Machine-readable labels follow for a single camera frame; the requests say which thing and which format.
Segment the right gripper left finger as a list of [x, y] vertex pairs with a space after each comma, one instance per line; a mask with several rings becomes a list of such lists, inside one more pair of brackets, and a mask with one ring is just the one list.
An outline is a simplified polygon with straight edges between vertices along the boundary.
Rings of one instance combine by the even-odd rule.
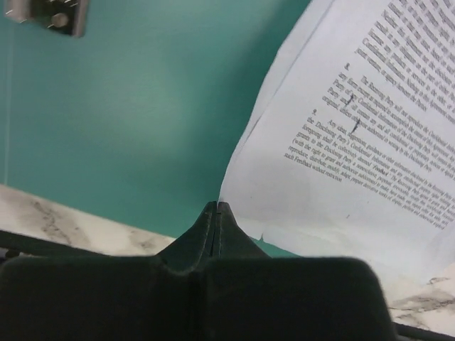
[[215, 202], [156, 256], [1, 234], [2, 340], [202, 340], [200, 269]]

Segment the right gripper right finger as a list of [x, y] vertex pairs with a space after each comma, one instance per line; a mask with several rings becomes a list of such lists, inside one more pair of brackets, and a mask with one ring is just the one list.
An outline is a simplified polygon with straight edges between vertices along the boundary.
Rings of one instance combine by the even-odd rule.
[[347, 257], [240, 256], [238, 227], [221, 202], [214, 255], [200, 274], [199, 340], [391, 340], [377, 276]]

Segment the printed paper sheets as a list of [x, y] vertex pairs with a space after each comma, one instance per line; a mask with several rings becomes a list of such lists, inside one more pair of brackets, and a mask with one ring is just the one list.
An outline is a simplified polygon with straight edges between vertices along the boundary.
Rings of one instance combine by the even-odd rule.
[[256, 239], [426, 281], [454, 262], [454, 2], [312, 1], [220, 199]]

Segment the teal file folder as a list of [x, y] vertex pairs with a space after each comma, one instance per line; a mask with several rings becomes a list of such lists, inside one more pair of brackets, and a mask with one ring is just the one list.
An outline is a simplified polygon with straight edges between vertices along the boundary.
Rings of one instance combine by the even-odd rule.
[[1, 228], [155, 254], [218, 197], [306, 1], [92, 1], [83, 37], [1, 19]]

